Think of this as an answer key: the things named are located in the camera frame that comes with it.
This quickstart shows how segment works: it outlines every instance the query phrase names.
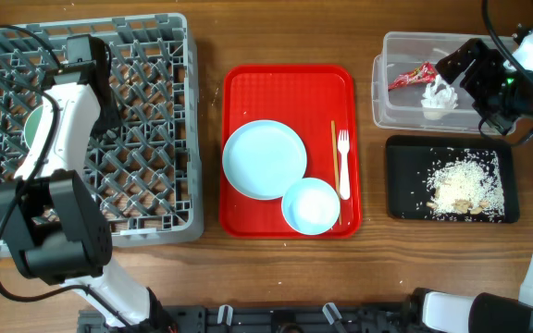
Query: clear plastic container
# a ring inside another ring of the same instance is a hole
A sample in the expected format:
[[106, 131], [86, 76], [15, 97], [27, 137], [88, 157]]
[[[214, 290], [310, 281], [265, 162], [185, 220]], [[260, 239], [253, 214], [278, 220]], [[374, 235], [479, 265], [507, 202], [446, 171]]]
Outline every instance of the clear plastic container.
[[[458, 94], [458, 106], [455, 109], [423, 107], [421, 100], [426, 84], [410, 85], [388, 92], [388, 84], [400, 74], [421, 66], [425, 61], [437, 64], [471, 38], [480, 38], [488, 47], [495, 47], [489, 36], [427, 32], [387, 33], [382, 54], [374, 60], [372, 74], [372, 111], [376, 125], [383, 129], [478, 133], [480, 116], [472, 108], [474, 99], [460, 88], [464, 75], [452, 84]], [[511, 37], [502, 37], [502, 40], [506, 47], [514, 49], [515, 44]], [[487, 125], [483, 127], [483, 131], [498, 134]]]

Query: light blue plate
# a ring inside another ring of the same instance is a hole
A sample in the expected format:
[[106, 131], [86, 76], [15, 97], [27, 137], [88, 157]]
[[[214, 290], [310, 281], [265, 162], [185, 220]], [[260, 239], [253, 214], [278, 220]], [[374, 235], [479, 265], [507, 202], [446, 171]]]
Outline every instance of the light blue plate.
[[307, 155], [293, 129], [277, 121], [257, 120], [231, 134], [222, 164], [238, 192], [252, 199], [272, 200], [282, 197], [304, 176]]
[[306, 178], [295, 182], [283, 196], [281, 209], [285, 221], [304, 235], [328, 231], [339, 218], [339, 195], [321, 179]]

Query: black tray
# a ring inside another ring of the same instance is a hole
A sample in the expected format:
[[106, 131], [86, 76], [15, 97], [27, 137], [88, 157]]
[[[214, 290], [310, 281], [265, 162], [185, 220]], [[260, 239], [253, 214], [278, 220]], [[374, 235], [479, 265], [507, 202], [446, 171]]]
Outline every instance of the black tray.
[[[427, 190], [427, 184], [423, 180], [427, 180], [428, 170], [432, 169], [433, 162], [438, 159], [442, 162], [453, 162], [456, 157], [462, 158], [465, 155], [465, 149], [471, 152], [494, 151], [497, 154], [505, 199], [504, 216], [495, 216], [491, 221], [482, 213], [477, 216], [448, 214], [446, 220], [454, 217], [457, 221], [465, 221], [468, 217], [474, 218], [477, 222], [516, 222], [519, 219], [519, 202], [511, 148], [505, 143], [467, 138], [406, 135], [388, 138], [386, 141], [386, 184], [390, 215], [396, 218], [435, 220], [432, 210], [426, 206], [433, 191]], [[416, 204], [421, 202], [422, 206], [416, 210]]]

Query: dish rack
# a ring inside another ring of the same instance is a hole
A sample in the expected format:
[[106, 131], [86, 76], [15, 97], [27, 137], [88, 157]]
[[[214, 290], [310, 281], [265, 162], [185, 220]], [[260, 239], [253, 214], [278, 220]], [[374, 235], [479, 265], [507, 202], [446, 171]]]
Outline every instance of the dish rack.
[[[19, 25], [66, 58], [69, 36], [89, 33], [108, 44], [110, 86], [123, 126], [90, 138], [83, 180], [120, 247], [193, 241], [204, 230], [197, 133], [196, 46], [181, 14], [97, 18]], [[0, 30], [0, 75], [38, 85], [53, 58], [32, 38]], [[23, 125], [41, 96], [0, 81], [0, 182], [29, 149]], [[34, 219], [55, 220], [54, 210]], [[2, 242], [1, 256], [9, 255]]]

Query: light blue bowl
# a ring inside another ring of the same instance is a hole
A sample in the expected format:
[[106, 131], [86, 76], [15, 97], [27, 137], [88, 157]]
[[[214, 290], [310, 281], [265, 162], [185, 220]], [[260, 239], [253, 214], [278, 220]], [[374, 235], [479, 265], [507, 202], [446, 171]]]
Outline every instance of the light blue bowl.
[[295, 231], [314, 236], [328, 231], [339, 218], [339, 195], [321, 179], [295, 182], [283, 195], [281, 209], [285, 221]]

